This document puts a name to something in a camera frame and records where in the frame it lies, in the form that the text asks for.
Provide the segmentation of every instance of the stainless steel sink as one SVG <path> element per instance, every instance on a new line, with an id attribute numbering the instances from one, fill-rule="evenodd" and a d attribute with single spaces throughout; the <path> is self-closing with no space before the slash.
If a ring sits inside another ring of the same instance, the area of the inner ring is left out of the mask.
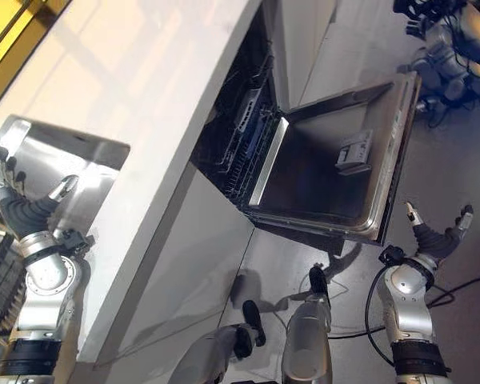
<path id="1" fill-rule="evenodd" d="M 29 199 L 46 195 L 68 174 L 79 176 L 78 186 L 50 220 L 57 232 L 73 228 L 86 234 L 130 152 L 127 144 L 82 134 L 17 116 L 0 130 L 0 146 L 26 173 Z"/>

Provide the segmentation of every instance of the dish rack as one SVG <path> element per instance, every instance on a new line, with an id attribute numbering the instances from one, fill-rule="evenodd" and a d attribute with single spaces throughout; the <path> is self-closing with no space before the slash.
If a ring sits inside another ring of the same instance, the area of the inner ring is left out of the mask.
<path id="1" fill-rule="evenodd" d="M 0 339 L 10 334 L 22 308 L 25 273 L 14 237 L 0 229 Z"/>
<path id="2" fill-rule="evenodd" d="M 256 31 L 247 34 L 192 153 L 192 162 L 235 204 L 250 188 L 276 128 L 269 46 Z"/>

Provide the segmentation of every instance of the dishwasher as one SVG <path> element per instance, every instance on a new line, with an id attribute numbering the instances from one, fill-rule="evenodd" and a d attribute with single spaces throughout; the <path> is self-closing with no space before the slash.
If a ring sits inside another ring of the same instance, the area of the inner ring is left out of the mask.
<path id="1" fill-rule="evenodd" d="M 192 163 L 259 228 L 319 249 L 333 238 L 383 244 L 419 77 L 396 74 L 281 110 L 273 67 L 257 14 Z"/>

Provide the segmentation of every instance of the white kitchen cabinet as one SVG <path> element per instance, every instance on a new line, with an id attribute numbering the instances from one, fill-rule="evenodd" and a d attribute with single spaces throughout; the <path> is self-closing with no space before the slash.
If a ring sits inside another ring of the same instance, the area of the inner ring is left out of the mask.
<path id="1" fill-rule="evenodd" d="M 180 357 L 214 329 L 253 224 L 189 164 L 94 369 L 70 382 L 165 384 Z"/>
<path id="2" fill-rule="evenodd" d="M 274 55 L 275 93 L 282 110 L 301 105 L 336 0 L 278 0 L 263 3 Z"/>

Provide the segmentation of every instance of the white countertop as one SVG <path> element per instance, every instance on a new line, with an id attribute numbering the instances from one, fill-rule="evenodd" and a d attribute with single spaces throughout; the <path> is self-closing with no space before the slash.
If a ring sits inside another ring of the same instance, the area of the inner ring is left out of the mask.
<path id="1" fill-rule="evenodd" d="M 0 101 L 130 145 L 90 229 L 78 360 L 98 356 L 259 0 L 72 3 Z"/>

